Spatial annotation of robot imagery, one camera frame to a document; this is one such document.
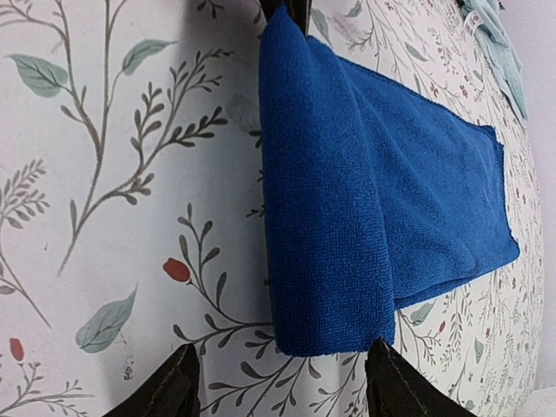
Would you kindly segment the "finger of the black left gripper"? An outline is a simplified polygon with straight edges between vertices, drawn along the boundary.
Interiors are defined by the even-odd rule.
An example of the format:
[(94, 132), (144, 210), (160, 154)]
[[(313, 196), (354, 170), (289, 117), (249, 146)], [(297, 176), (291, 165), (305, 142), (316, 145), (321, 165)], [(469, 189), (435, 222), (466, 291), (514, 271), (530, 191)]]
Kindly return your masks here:
[(308, 33), (310, 25), (311, 0), (279, 0), (278, 6), (285, 6), (288, 14), (303, 33)]

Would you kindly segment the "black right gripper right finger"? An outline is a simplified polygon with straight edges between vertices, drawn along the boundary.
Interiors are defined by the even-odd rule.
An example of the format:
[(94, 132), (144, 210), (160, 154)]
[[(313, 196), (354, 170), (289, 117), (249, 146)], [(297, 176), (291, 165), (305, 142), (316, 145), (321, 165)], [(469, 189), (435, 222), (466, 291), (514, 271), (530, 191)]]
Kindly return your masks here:
[(446, 397), (398, 354), (377, 339), (365, 361), (370, 417), (460, 417), (467, 410)]

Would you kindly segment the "light blue towel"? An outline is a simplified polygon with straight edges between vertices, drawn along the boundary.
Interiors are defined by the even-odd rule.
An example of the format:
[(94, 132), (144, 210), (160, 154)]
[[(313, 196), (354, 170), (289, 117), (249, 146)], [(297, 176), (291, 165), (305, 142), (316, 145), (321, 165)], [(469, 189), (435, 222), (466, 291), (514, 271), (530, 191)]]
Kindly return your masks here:
[(460, 1), (465, 31), (474, 36), (500, 91), (521, 122), (528, 120), (522, 62), (500, 19), (500, 1)]

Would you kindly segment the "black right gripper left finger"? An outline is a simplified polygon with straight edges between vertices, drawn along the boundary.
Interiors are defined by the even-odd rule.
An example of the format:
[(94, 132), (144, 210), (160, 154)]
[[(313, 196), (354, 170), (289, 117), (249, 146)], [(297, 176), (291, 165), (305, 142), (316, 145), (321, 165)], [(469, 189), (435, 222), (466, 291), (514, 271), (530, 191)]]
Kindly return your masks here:
[(199, 417), (200, 363), (182, 344), (127, 400), (105, 417)]

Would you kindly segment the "dark blue towel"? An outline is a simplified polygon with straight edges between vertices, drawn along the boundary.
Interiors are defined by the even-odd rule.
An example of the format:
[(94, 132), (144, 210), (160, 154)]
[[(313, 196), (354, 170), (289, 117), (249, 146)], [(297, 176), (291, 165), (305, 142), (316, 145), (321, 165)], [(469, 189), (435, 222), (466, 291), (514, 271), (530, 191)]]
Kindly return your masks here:
[(284, 5), (261, 36), (259, 97), (282, 353), (393, 341), (398, 309), (519, 257), (492, 127), (337, 56)]

